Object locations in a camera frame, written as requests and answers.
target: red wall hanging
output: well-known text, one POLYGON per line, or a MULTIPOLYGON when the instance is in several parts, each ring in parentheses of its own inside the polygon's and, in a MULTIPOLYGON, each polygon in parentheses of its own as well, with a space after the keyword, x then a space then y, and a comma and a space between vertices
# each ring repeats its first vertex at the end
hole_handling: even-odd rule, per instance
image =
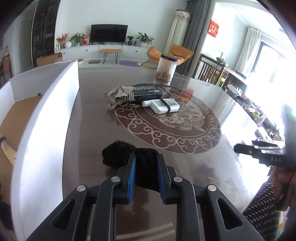
POLYGON ((216 24, 213 20, 210 21, 210 25, 209 25, 209 29, 207 30, 207 32, 216 37, 217 34, 218 34, 218 28, 219 28, 219 25, 216 24))

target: purple rug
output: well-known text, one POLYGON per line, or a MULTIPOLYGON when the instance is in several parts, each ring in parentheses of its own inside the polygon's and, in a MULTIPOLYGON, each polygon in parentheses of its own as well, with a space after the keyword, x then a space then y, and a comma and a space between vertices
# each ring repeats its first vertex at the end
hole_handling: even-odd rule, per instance
POLYGON ((129 61, 129 60, 123 60, 119 64, 123 65, 123 66, 127 66, 127 67, 140 67, 141 66, 141 65, 138 65, 138 62, 129 61))

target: brown cardboard bottom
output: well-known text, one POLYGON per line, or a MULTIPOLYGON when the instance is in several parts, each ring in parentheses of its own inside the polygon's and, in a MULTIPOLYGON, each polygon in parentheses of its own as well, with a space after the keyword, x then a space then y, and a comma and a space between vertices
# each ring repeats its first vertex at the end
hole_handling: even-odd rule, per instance
MULTIPOLYGON (((39 103, 41 96, 15 102, 0 126, 0 134, 6 137, 7 143, 15 150, 20 143, 27 123, 39 103)), ((10 204, 10 183, 12 165, 0 149, 0 180, 2 201, 10 204)))

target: dark cabinet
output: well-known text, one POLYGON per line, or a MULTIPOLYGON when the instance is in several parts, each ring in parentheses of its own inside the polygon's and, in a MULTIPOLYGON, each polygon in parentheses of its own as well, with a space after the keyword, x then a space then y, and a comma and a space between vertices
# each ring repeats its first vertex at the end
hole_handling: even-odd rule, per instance
POLYGON ((39 0, 32 29, 33 66, 37 59, 54 53, 55 25, 60 0, 39 0))

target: person's hand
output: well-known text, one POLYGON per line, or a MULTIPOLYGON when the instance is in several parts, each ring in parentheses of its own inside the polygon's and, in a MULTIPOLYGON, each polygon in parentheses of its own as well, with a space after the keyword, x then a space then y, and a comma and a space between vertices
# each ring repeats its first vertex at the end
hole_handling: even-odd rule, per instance
MULTIPOLYGON (((288 183, 291 176, 293 175, 293 171, 283 171, 279 172, 279 170, 275 167, 272 171, 271 176, 274 178, 273 185, 274 185, 274 199, 276 200, 279 195, 281 194, 281 190, 284 183, 288 183)), ((294 185, 292 199, 290 201, 289 207, 294 208, 296 207, 296 174, 292 177, 290 181, 291 185, 294 185)))

